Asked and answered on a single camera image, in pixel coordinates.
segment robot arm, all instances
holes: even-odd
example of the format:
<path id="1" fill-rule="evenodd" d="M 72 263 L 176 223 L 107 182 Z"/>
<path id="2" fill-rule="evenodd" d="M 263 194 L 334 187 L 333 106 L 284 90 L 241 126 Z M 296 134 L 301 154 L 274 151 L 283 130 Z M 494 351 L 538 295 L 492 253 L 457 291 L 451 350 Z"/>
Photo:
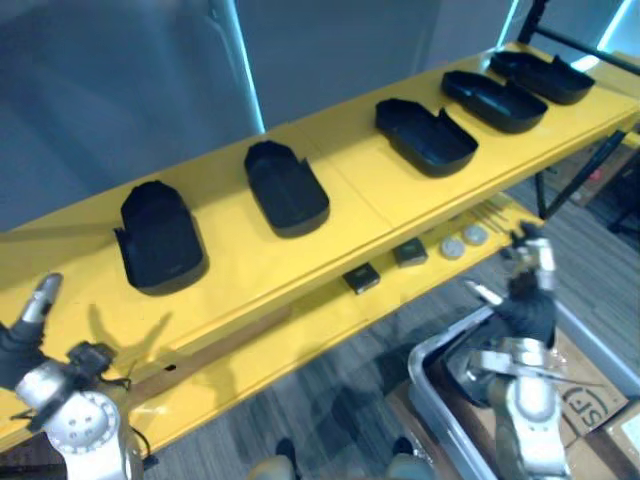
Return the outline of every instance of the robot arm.
<path id="1" fill-rule="evenodd" d="M 523 230 L 524 237 L 514 236 L 518 264 L 508 299 L 466 282 L 512 332 L 491 350 L 473 351 L 468 374 L 491 374 L 487 397 L 496 414 L 496 457 L 505 478 L 566 479 L 570 473 L 560 438 L 562 405 L 553 385 L 563 375 L 552 370 L 549 352 L 556 325 L 555 263 L 551 245 L 539 230 L 526 224 Z"/>
<path id="2" fill-rule="evenodd" d="M 40 350 L 45 318 L 61 283 L 61 275 L 48 275 L 18 321 L 9 329 L 0 327 L 0 386 L 14 390 L 35 411 L 27 428 L 46 432 L 70 480 L 140 479 L 137 443 L 127 416 L 120 414 L 123 389 L 101 381 L 114 352 L 83 342 L 65 364 Z"/>

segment black plastic tray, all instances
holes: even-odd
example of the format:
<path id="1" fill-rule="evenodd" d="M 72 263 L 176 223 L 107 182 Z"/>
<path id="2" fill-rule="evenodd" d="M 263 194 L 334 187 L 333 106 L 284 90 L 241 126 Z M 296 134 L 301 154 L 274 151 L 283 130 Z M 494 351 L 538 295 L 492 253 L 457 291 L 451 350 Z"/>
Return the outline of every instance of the black plastic tray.
<path id="1" fill-rule="evenodd" d="M 309 233 L 329 217 L 329 197 L 306 160 L 272 141 L 249 148 L 244 161 L 251 190 L 273 231 L 281 237 Z"/>
<path id="2" fill-rule="evenodd" d="M 160 181 L 135 187 L 120 209 L 124 228 L 115 234 L 129 284 L 147 295 L 188 287 L 208 260 L 197 226 L 174 188 Z"/>
<path id="3" fill-rule="evenodd" d="M 421 172 L 442 177 L 462 169 L 478 142 L 443 109 L 436 117 L 417 102 L 390 98 L 376 105 L 376 127 Z"/>
<path id="4" fill-rule="evenodd" d="M 530 53 L 498 52 L 491 57 L 489 67 L 563 105 L 581 100 L 595 83 L 593 78 L 571 68 L 557 55 L 549 63 Z"/>
<path id="5" fill-rule="evenodd" d="M 442 77 L 442 90 L 489 125 L 509 133 L 535 126 L 547 105 L 512 81 L 506 85 L 478 73 L 454 70 Z"/>

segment person's shoe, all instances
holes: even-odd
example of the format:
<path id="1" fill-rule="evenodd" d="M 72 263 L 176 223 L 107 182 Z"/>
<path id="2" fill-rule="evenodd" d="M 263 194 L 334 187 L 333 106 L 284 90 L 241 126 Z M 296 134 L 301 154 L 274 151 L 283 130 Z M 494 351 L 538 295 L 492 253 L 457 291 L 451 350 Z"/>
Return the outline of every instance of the person's shoe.
<path id="1" fill-rule="evenodd" d="M 407 437 L 398 438 L 393 444 L 393 456 L 404 453 L 405 455 L 413 455 L 413 445 Z"/>
<path id="2" fill-rule="evenodd" d="M 296 480 L 300 480 L 300 471 L 298 470 L 298 461 L 296 460 L 296 447 L 293 446 L 293 442 L 290 438 L 283 438 L 276 445 L 276 455 L 282 455 L 287 457 L 293 465 L 293 471 L 296 474 Z"/>

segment shelf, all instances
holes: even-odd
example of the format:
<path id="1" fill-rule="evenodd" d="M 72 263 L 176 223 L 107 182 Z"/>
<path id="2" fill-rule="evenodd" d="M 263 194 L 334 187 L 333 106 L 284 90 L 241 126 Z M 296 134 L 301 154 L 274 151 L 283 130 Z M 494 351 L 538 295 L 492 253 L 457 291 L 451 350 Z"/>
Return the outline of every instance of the shelf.
<path id="1" fill-rule="evenodd" d="M 627 128 L 640 111 L 634 99 L 595 86 L 576 105 L 551 105 L 535 129 L 501 134 L 439 93 L 445 70 L 477 69 L 489 54 L 422 73 L 3 234 L 0 302 L 5 315 L 18 315 L 42 275 L 59 271 L 65 282 L 49 317 L 45 353 L 65 359 L 81 341 L 106 342 L 118 352 L 113 374 L 124 374 L 135 363 L 133 377 L 141 381 L 162 372 L 172 356 L 189 356 L 250 329 L 263 316 L 561 156 L 615 128 Z M 450 115 L 480 143 L 471 163 L 441 179 L 413 171 L 372 127 L 376 100 L 389 96 L 415 99 L 431 109 L 447 104 Z M 267 138 L 307 157 L 330 197 L 329 220 L 311 234 L 278 238 L 247 186 L 246 151 Z M 112 233 L 121 224 L 119 209 L 131 188 L 151 179 L 166 182 L 184 197 L 210 263 L 197 283 L 162 297 L 145 296 L 128 285 Z M 317 328 L 328 329 L 325 323 Z M 25 438 L 20 425 L 8 420 L 23 408 L 15 395 L 0 392 L 0 448 Z"/>
<path id="2" fill-rule="evenodd" d="M 493 203 L 503 218 L 493 215 L 492 222 L 505 232 L 521 219 L 540 223 L 505 195 Z M 131 414 L 132 424 L 157 450 L 509 244 L 506 233 L 489 231 L 489 241 L 467 246 L 460 260 L 442 257 L 440 240 L 472 223 L 477 223 L 475 217 L 465 213 L 420 235 L 429 253 L 423 265 L 398 268 L 390 252 L 374 258 L 371 263 L 381 281 L 362 295 L 353 294 L 340 279 L 299 299 L 290 319 L 142 403 Z"/>

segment metal rod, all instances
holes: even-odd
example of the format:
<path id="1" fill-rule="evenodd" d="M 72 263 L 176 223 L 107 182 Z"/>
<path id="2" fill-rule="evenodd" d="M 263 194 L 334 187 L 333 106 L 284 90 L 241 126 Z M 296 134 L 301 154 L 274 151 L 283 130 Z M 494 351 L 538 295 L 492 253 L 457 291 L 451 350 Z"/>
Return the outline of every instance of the metal rod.
<path id="1" fill-rule="evenodd" d="M 538 216 L 544 218 L 547 214 L 547 200 L 544 194 L 544 170 L 536 173 L 536 198 L 538 200 Z"/>
<path id="2" fill-rule="evenodd" d="M 548 220 L 558 211 L 564 202 L 566 202 L 567 199 L 582 186 L 589 176 L 595 172 L 595 170 L 602 165 L 607 158 L 609 158 L 609 155 L 611 155 L 618 145 L 620 145 L 624 136 L 624 132 L 616 130 L 602 145 L 600 145 L 600 148 L 596 150 L 582 170 L 573 177 L 573 180 L 569 182 L 569 185 L 564 187 L 558 196 L 553 199 L 553 202 L 551 202 L 551 205 L 549 205 L 545 215 L 542 217 L 543 220 Z"/>
<path id="3" fill-rule="evenodd" d="M 533 5 L 531 5 L 531 8 L 529 9 L 529 13 L 527 14 L 527 18 L 520 29 L 518 42 L 524 44 L 529 44 L 529 42 L 531 42 L 531 37 L 535 33 L 538 23 L 540 23 L 540 19 L 542 18 L 545 8 L 547 8 L 547 2 L 548 0 L 534 0 Z"/>
<path id="4" fill-rule="evenodd" d="M 566 35 L 554 32 L 553 30 L 549 30 L 546 27 L 541 27 L 540 25 L 536 25 L 534 27 L 534 31 L 536 33 L 539 33 L 543 37 L 550 38 L 551 40 L 555 40 L 556 42 L 560 42 L 571 48 L 575 48 L 576 50 L 580 50 L 581 52 L 584 52 L 588 55 L 598 57 L 600 60 L 604 60 L 605 62 L 610 63 L 611 65 L 615 65 L 616 67 L 626 70 L 627 72 L 633 73 L 634 75 L 640 75 L 640 67 L 632 63 L 625 62 L 621 58 L 611 55 L 610 53 L 606 53 L 596 48 L 590 47 L 589 45 L 578 42 L 573 38 L 567 37 Z"/>

